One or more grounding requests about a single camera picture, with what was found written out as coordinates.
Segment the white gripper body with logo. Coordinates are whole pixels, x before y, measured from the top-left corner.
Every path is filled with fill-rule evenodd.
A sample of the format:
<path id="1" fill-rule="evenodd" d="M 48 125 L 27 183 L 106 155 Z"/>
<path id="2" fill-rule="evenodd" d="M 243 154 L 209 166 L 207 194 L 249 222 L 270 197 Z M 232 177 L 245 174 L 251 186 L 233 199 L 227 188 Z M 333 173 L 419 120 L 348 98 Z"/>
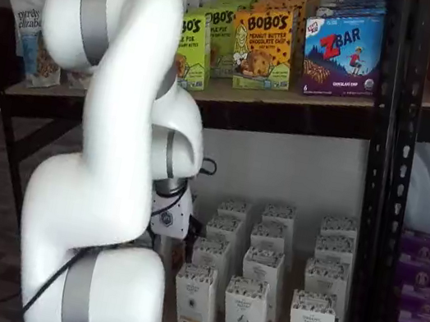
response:
<path id="1" fill-rule="evenodd" d="M 161 210 L 150 219 L 150 229 L 155 235 L 184 240 L 189 231 L 193 202 L 190 189 L 182 195 L 162 197 L 153 192 L 152 213 Z"/>

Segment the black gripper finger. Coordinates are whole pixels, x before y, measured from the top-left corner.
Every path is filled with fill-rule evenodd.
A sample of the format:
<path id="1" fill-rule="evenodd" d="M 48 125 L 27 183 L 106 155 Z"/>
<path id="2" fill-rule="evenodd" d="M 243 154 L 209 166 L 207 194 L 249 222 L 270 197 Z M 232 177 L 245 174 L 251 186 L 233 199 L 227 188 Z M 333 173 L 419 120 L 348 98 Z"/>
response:
<path id="1" fill-rule="evenodd" d="M 188 232 L 186 234 L 184 243 L 185 243 L 185 262 L 190 263 L 192 261 L 193 251 L 194 251 L 194 243 L 196 242 L 198 237 L 205 236 L 205 226 L 199 221 L 194 215 L 189 217 L 189 227 Z"/>

